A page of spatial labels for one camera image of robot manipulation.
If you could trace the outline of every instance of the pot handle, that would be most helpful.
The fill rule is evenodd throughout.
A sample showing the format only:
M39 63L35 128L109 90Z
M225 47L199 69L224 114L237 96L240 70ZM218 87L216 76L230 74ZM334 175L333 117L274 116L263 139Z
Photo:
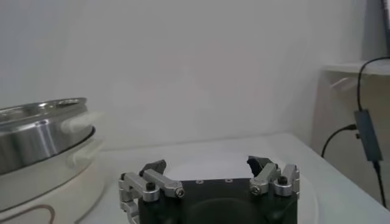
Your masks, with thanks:
M102 112L85 112L76 117L69 118L61 123L61 131L64 133L77 133L91 126L101 116Z
M94 139L91 143L76 151L68 157L68 165L75 167L85 162L91 161L95 155L103 149L103 140Z

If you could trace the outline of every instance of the white wall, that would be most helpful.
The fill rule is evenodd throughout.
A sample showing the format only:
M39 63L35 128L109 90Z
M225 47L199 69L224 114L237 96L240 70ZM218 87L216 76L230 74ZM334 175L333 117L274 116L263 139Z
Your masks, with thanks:
M0 106L88 97L110 147L309 142L321 64L376 51L364 15L364 0L3 0Z

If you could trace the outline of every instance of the bolt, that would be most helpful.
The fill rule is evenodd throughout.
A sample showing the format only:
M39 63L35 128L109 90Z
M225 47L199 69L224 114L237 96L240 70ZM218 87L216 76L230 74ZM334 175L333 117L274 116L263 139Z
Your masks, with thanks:
M182 198L182 197L184 197L184 195L185 195L185 191L184 191L183 188L176 189L176 191L175 191L175 196L176 197Z
M253 195L259 195L260 194L260 188L258 187L251 187L250 188L250 193L252 193Z
M288 180L287 180L287 177L285 177L285 176L280 176L278 178L278 184L280 184L280 185L286 185L287 182L288 182Z
M154 191L156 190L156 184L153 182L149 182L146 184L146 190L147 191Z

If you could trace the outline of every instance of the black cable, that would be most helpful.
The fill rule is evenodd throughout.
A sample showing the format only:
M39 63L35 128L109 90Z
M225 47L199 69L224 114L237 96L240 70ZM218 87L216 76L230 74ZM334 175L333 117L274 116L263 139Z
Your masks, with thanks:
M381 176L381 172L380 172L379 162L375 161L375 162L372 162L372 164L374 165L375 173L377 173L379 190L380 190L380 199L382 201L382 205L383 205L383 207L387 208L385 190L383 189L382 176Z
M390 59L390 57L380 57L380 58L374 58L372 60L369 60L367 62L365 62L362 67L360 68L360 71L359 71L359 76L358 76L358 87L357 87L357 91L356 91L356 99L358 101L358 108L359 108L359 111L363 111L363 107L361 106L361 102L360 102L360 86L361 86L361 76L362 76L362 73L364 71L364 69L366 68L366 66L372 62L375 62L375 61L380 61L380 60L385 60L385 59Z
M362 65L362 67L360 68L359 76L358 76L358 86L357 86L357 90L356 90L356 99L357 99L357 102L358 102L358 109L359 109L359 111L363 111L363 107L361 106L361 99L360 99L360 88L361 88L361 76L363 74L364 69L366 68L366 66L368 64L370 64L372 62L380 61L380 60L386 60L386 59L390 59L390 57L374 58L372 60L369 60L369 61L365 62ZM378 184L379 184L379 189L380 189L380 197L381 197L382 205L385 208L387 208L387 206L386 206L386 198L385 198L385 190L383 189L383 182L382 182L382 176L381 176L381 170L380 170L379 162L378 161L373 161L372 164L374 165L375 173L377 174L377 178L378 178Z
M325 151L326 151L326 149L327 149L327 146L328 146L330 140L332 140L333 137L335 137L338 133L340 133L340 132L342 132L342 131L347 131L347 130L349 130L349 131L354 131L354 130L356 130L356 129L357 129L357 127L356 127L355 124L350 124L350 125L348 125L348 126L345 126L345 127L343 127L343 128L340 128L339 130L337 130L337 131L335 131L333 134L331 134L331 135L329 136L329 138L327 139L326 143L324 144L324 147L322 148L321 157L324 157Z

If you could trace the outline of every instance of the silver clamp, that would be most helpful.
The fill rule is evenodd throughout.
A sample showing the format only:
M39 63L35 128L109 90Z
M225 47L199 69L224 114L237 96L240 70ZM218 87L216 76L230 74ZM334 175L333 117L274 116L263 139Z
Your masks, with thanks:
M280 176L280 169L274 163L267 163L263 170L254 178L249 180L250 192L253 195L268 193L269 185Z
M143 176L129 172L122 174L118 181L121 209L127 213L130 224L139 224L138 206L134 199L141 198L146 202L157 201L160 198L160 189L167 197L184 197L183 184L164 177L158 172L148 169Z
M276 195L288 197L295 192L299 197L300 174L297 166L288 164L282 175L274 180L274 192Z
M158 172L149 169L145 170L143 174L143 178L148 182L155 183L158 187L160 187L167 197L177 197L183 198L185 191L183 188L183 184L180 181L171 180Z
M142 197L144 201L157 201L160 198L160 188L133 172L122 175L118 185L121 209L127 213L130 224L139 224L138 206L134 199Z

